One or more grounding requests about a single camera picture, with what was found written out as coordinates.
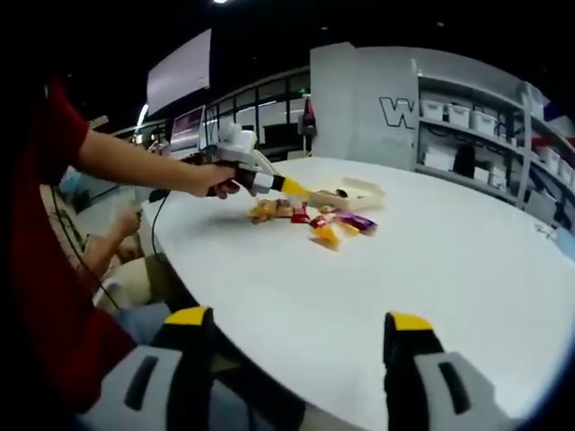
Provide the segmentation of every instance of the purple wrapper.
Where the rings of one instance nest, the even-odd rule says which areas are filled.
[[[361,232],[365,232],[369,229],[375,229],[377,224],[371,220],[362,217],[361,215],[355,215],[351,213],[338,213],[338,218],[345,224],[349,224]]]

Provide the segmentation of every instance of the ceiling light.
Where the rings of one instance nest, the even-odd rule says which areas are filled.
[[[140,128],[140,126],[142,125],[142,123],[144,122],[144,118],[146,117],[148,108],[149,107],[147,106],[147,104],[145,104],[142,107],[142,110],[140,111],[140,116],[137,118],[136,130],[138,130]]]

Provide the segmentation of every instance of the white shelving unit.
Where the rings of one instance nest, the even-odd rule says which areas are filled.
[[[442,180],[455,182],[461,186],[469,187],[470,189],[480,191],[481,193],[485,193],[495,198],[501,198],[506,202],[510,203],[511,205],[516,205],[518,200],[515,196],[509,194],[507,191],[496,189],[490,186],[489,184],[485,184],[484,182],[464,177],[463,175],[459,175],[451,171],[442,171],[440,169],[433,168],[431,166],[426,166],[425,164],[421,163],[417,163],[415,165],[415,171],[419,173],[425,173],[432,177],[440,178]]]
[[[444,180],[453,181],[457,184],[476,189],[490,196],[502,198],[509,202],[511,205],[523,208],[525,206],[525,194],[527,184],[529,182],[529,173],[533,164],[536,167],[535,169],[538,171],[543,171],[544,175],[551,177],[554,182],[560,185],[560,189],[562,190],[563,194],[563,201],[568,198],[575,206],[575,192],[573,192],[571,185],[567,184],[561,177],[559,177],[559,175],[551,172],[549,168],[538,158],[538,156],[531,151],[533,131],[541,136],[551,138],[553,146],[558,148],[560,154],[564,158],[571,158],[572,161],[575,161],[575,148],[573,148],[569,141],[557,130],[531,114],[531,102],[527,94],[523,93],[521,95],[521,101],[515,101],[501,94],[497,94],[473,84],[458,82],[443,76],[430,76],[422,74],[417,70],[415,60],[412,62],[412,68],[417,79],[416,106],[418,112],[421,92],[435,92],[481,103],[495,110],[504,112],[508,116],[508,119],[520,120],[525,125],[523,146],[513,146],[511,143],[497,136],[484,135],[471,128],[464,128],[446,121],[429,119],[419,115],[419,121],[417,122],[417,126],[415,128],[415,134],[417,137],[416,142],[418,143],[416,145],[414,155],[414,170],[416,172],[442,178]],[[499,150],[507,151],[509,153],[509,157],[512,157],[513,160],[518,160],[522,163],[517,196],[512,196],[507,191],[496,189],[489,184],[485,184],[478,180],[469,179],[454,172],[442,171],[440,169],[422,164],[422,154],[419,145],[420,128],[422,127],[440,127],[451,129],[458,133],[469,136],[472,141],[479,141],[485,143],[488,147],[491,146]]]
[[[496,136],[485,135],[484,133],[480,133],[477,130],[473,130],[472,128],[462,128],[461,126],[448,123],[447,121],[438,121],[436,119],[427,119],[425,117],[420,117],[420,122],[425,123],[425,124],[430,125],[430,126],[438,126],[440,128],[449,128],[449,129],[454,130],[456,132],[463,133],[465,135],[475,137],[477,139],[481,139],[487,143],[496,145],[500,148],[506,149],[506,150],[511,151],[513,153],[520,154],[521,156],[523,156],[523,153],[524,153],[523,148],[518,148],[516,146],[513,146],[509,142],[504,141],[503,139],[500,139]]]

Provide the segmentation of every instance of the wall lettering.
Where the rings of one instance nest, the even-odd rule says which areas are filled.
[[[414,130],[413,108],[415,103],[403,97],[380,97],[379,104],[384,112],[385,123],[390,128],[400,128],[402,125]]]

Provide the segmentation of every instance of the white wall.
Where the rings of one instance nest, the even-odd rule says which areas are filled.
[[[496,67],[446,52],[405,47],[354,48],[341,43],[311,51],[312,103],[318,125],[314,153],[322,156],[358,159],[372,153],[374,145],[388,141],[408,142],[414,138],[417,107],[416,77],[411,60],[425,75],[445,76],[475,84],[518,101],[521,81]],[[382,103],[405,99],[403,112],[386,110]],[[575,135],[570,121],[553,123],[566,136]]]

